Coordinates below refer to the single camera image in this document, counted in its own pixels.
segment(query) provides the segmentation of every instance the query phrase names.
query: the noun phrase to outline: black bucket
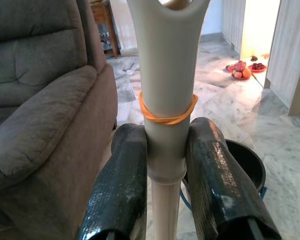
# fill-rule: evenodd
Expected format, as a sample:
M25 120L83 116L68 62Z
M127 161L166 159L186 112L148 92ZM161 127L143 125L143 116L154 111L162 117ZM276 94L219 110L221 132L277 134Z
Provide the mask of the black bucket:
M225 140L225 142L229 152L249 176L257 191L261 193L266 181L266 170L261 159L254 151L239 142L232 140ZM182 182L188 193L189 184L187 174L184 176Z

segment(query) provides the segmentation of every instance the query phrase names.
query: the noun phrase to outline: black foam grip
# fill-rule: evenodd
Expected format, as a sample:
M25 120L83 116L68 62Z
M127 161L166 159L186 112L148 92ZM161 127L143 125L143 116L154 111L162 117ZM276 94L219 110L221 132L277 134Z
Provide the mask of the black foam grip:
M281 239L254 184L230 154L221 131L205 117L190 124L186 165L199 240L251 239L247 237L248 219L257 222L264 238Z
M144 240L147 225L147 138L144 127L115 132L112 156L97 177L79 240Z

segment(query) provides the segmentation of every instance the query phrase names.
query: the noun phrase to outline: pvc pipe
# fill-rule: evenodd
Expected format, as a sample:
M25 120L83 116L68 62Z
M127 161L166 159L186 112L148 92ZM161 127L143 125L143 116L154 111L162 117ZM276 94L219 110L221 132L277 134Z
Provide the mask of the pvc pipe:
M156 117L181 115L192 101L199 36L209 0L176 0L166 6L158 0L127 2L138 45L144 104ZM179 189L175 189L187 171L189 123L190 117L173 126L144 119L157 240L176 238Z

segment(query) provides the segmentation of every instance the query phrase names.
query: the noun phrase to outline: gray recliner sofa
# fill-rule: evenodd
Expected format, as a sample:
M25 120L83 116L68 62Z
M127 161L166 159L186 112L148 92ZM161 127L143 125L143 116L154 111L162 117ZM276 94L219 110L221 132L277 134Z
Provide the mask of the gray recliner sofa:
M0 240L73 240L117 115L88 0L0 0Z

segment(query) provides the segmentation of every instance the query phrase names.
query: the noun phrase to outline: orange rubber band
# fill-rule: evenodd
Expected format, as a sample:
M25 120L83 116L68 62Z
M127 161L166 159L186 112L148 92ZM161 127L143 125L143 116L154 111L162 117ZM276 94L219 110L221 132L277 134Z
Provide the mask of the orange rubber band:
M143 116L151 122L164 124L164 125L176 125L176 124L182 122L183 120L185 120L188 116L190 116L190 114L194 110L197 101L198 101L198 96L193 94L191 105L189 106L189 108L186 110L186 112L184 114L179 115L179 116L174 116L174 117L156 117L146 108L144 99L142 98L141 91L139 94L139 104L140 104L140 108L141 108L141 112L142 112Z

